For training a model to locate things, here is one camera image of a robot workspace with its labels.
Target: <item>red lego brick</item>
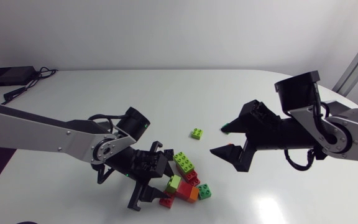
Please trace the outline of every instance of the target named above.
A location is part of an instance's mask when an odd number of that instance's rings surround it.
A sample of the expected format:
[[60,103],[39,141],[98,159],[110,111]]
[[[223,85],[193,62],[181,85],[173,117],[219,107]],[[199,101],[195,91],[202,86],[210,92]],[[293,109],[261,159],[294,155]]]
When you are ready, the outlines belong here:
[[189,184],[191,185],[191,186],[197,186],[197,185],[199,185],[200,184],[200,180],[197,178],[197,177],[195,177],[195,178],[193,178],[193,179],[191,179],[190,181],[189,181]]
[[190,196],[189,198],[186,200],[187,202],[190,202],[190,203],[195,203],[197,201],[197,198],[198,198],[198,192],[199,192],[199,188],[197,187],[193,187],[191,189],[191,193],[190,193]]
[[160,198],[160,205],[165,206],[169,209],[171,209],[173,204],[173,199],[175,199],[175,196],[173,194],[170,194],[169,192],[164,191],[165,194],[170,195],[170,198]]
[[197,172],[195,170],[191,171],[187,175],[181,171],[181,169],[177,165],[177,170],[179,171],[180,175],[187,181],[190,182],[192,179],[197,178]]
[[185,181],[180,181],[179,187],[175,193],[175,195],[183,200],[187,200],[190,198],[191,190],[193,189],[193,186],[190,184],[187,184]]

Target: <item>power cord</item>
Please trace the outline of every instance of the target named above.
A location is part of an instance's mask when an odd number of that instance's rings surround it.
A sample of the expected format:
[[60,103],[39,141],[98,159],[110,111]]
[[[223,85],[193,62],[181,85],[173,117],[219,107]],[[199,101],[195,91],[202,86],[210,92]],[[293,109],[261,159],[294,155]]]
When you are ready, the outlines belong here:
[[112,125],[112,119],[122,119],[122,118],[126,118],[128,117],[128,115],[104,115],[104,114],[96,114],[91,116],[90,118],[88,118],[88,120],[93,121],[96,119],[107,119],[109,121],[110,124],[110,133],[112,133],[113,127],[114,125]]
[[[9,93],[4,94],[5,102],[1,103],[2,105],[7,105],[12,100],[19,97],[21,94],[26,92],[28,89],[34,87],[40,80],[46,79],[51,77],[52,75],[56,74],[58,70],[57,69],[49,69],[47,67],[42,67],[38,72],[35,73],[35,75],[32,77],[32,80],[30,81],[27,86],[18,88],[17,90],[10,91]],[[50,72],[49,75],[43,76],[44,73]]]

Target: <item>lego brick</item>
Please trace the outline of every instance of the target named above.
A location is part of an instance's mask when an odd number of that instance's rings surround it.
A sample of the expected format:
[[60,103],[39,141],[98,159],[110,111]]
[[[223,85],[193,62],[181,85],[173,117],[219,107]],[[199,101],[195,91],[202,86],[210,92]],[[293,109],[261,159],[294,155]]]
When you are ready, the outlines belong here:
[[200,180],[199,180],[197,177],[195,177],[195,178],[189,180],[189,184],[190,184],[191,186],[194,186],[194,187],[196,187],[196,186],[199,185],[200,183],[201,183],[201,182],[200,182]]
[[173,175],[168,181],[167,188],[165,189],[168,193],[174,194],[177,191],[180,183],[180,177],[178,175]]
[[191,186],[190,184],[187,184],[185,181],[180,181],[179,187],[178,187],[175,195],[182,200],[187,200],[190,198],[192,189],[193,189],[193,186]]
[[190,196],[186,201],[190,203],[195,203],[197,201],[199,191],[200,191],[199,188],[193,187],[191,189]]
[[224,126],[221,127],[221,131],[222,131],[222,128],[226,127],[229,123],[226,123]]
[[164,150],[164,156],[168,159],[168,161],[172,161],[173,160],[173,149],[165,149]]
[[173,199],[175,199],[175,196],[173,194],[170,194],[166,191],[164,191],[165,194],[171,196],[170,198],[160,198],[160,205],[165,206],[167,208],[171,208],[173,204]]
[[198,128],[195,128],[195,129],[193,130],[193,132],[191,133],[191,137],[192,137],[193,139],[197,139],[197,140],[200,140],[201,137],[202,137],[202,135],[203,135],[203,130],[198,129]]
[[178,154],[174,155],[173,160],[184,174],[189,174],[194,170],[194,165],[183,152],[179,152]]
[[197,177],[197,172],[195,170],[192,170],[191,172],[189,172],[188,174],[185,174],[180,166],[178,166],[177,164],[177,170],[179,171],[180,175],[183,177],[183,179],[186,181],[186,182],[189,182],[189,180]]
[[180,167],[177,165],[177,169],[180,173],[180,175],[183,177],[183,179],[188,182],[190,185],[192,186],[197,186],[198,184],[200,184],[200,180],[197,178],[197,172],[195,170],[191,171],[189,174],[184,174]]
[[198,196],[200,197],[200,200],[209,198],[212,195],[207,184],[198,186],[198,189],[200,190],[200,192],[198,192]]

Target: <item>white tabletop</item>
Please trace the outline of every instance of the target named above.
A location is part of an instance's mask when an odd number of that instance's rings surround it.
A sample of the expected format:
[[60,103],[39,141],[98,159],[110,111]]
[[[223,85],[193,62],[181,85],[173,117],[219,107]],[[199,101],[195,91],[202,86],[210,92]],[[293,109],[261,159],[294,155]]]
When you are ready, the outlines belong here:
[[[58,72],[42,80],[8,106],[62,121],[123,114],[133,106],[151,122],[133,146],[149,150],[158,140],[163,149],[183,151],[212,197],[194,204],[176,198],[170,210],[156,199],[135,212],[127,208],[135,182],[120,173],[99,185],[91,166],[69,155],[18,150],[0,175],[0,223],[358,223],[358,162],[327,157],[300,172],[283,151],[258,151],[243,173],[209,152],[244,144],[243,134],[219,129],[248,101],[263,101],[285,117],[274,83],[288,77],[255,70],[117,70]],[[0,102],[16,88],[0,87]],[[357,107],[319,90],[324,101]],[[200,141],[190,138],[194,128],[204,131]],[[306,150],[290,154],[306,163]],[[150,184],[163,190],[167,181]]]

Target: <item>robotic arm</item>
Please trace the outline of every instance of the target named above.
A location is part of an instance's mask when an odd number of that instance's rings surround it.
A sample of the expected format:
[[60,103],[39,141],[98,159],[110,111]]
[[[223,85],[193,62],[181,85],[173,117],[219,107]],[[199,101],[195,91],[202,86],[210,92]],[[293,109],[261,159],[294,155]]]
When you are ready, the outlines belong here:
[[[109,121],[109,128],[93,121],[102,118]],[[117,126],[112,119],[120,119]],[[134,108],[122,116],[97,114],[89,120],[63,122],[0,105],[0,147],[69,154],[90,163],[98,171],[99,184],[117,170],[136,181],[128,208],[139,211],[138,201],[170,197],[150,187],[150,179],[173,176],[169,154],[157,152],[161,143],[154,142],[149,151],[131,148],[149,125],[150,121]],[[105,165],[110,167],[106,173]]]
[[[350,109],[337,101],[321,102],[318,80],[318,72],[313,71],[275,84],[282,110],[290,118],[281,119],[257,100],[246,103],[239,117],[221,129],[225,133],[245,133],[245,146],[230,144],[211,149],[212,154],[239,172],[249,171],[258,150],[283,149],[291,166],[302,171],[311,167],[314,158],[358,161],[358,108]],[[324,118],[321,107],[326,110]],[[289,149],[310,149],[308,164],[295,164]]]

